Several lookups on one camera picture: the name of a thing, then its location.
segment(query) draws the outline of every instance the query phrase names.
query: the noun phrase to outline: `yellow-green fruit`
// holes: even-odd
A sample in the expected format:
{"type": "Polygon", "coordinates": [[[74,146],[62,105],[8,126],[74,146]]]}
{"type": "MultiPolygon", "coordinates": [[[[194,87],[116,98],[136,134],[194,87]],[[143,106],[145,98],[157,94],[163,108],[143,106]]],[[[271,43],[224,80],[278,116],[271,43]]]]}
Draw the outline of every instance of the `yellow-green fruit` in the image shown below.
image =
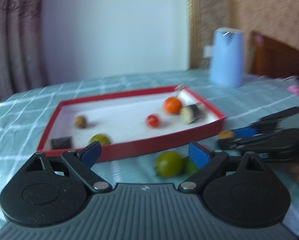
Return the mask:
{"type": "Polygon", "coordinates": [[[90,139],[90,142],[89,142],[89,143],[92,143],[92,142],[94,142],[94,141],[99,141],[99,143],[100,143],[102,146],[111,143],[111,141],[110,141],[110,139],[108,138],[108,136],[105,135],[105,134],[103,134],[103,133],[99,133],[99,134],[94,135],[94,136],[90,139]]]}
{"type": "Polygon", "coordinates": [[[156,159],[156,172],[164,178],[180,174],[183,167],[184,160],[177,152],[164,152],[156,159]]]}

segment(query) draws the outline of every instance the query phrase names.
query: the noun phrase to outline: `metal screw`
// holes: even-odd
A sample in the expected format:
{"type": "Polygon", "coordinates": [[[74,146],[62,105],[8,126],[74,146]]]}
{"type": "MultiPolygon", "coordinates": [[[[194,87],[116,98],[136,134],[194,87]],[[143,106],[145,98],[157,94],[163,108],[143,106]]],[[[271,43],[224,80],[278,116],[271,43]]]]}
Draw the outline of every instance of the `metal screw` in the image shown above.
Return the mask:
{"type": "Polygon", "coordinates": [[[195,182],[185,181],[182,184],[180,184],[180,186],[182,187],[182,189],[194,189],[197,185],[195,182]]]}
{"type": "Polygon", "coordinates": [[[109,184],[105,181],[99,181],[93,184],[94,189],[107,189],[109,184]]]}

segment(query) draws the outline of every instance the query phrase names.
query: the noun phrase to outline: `chair backrest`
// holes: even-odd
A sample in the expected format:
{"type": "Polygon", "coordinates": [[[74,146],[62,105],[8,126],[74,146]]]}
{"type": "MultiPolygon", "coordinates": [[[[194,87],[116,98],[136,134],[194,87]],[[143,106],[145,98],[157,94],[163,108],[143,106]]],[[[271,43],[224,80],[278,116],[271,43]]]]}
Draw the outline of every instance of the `chair backrest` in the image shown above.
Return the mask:
{"type": "Polygon", "coordinates": [[[299,51],[257,31],[251,32],[254,58],[250,73],[271,78],[299,76],[299,51]]]}

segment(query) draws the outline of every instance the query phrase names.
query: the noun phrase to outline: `electrical outlet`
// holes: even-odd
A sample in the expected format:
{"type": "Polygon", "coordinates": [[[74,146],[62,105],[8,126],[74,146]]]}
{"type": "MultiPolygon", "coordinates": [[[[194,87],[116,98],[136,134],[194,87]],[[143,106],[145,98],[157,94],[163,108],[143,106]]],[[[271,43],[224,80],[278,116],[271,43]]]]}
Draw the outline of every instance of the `electrical outlet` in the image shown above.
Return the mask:
{"type": "Polygon", "coordinates": [[[209,57],[213,57],[213,45],[206,45],[204,47],[204,55],[203,58],[209,58],[209,57]]]}

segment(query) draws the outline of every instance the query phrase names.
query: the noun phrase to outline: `green tomato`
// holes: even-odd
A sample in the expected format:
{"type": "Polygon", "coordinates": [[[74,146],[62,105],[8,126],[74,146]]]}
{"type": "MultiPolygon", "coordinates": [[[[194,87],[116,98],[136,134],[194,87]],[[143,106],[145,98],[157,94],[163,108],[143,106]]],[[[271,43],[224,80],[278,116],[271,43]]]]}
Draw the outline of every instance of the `green tomato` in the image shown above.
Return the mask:
{"type": "Polygon", "coordinates": [[[164,152],[156,159],[156,173],[164,178],[180,174],[183,167],[184,160],[177,152],[164,152]]]}

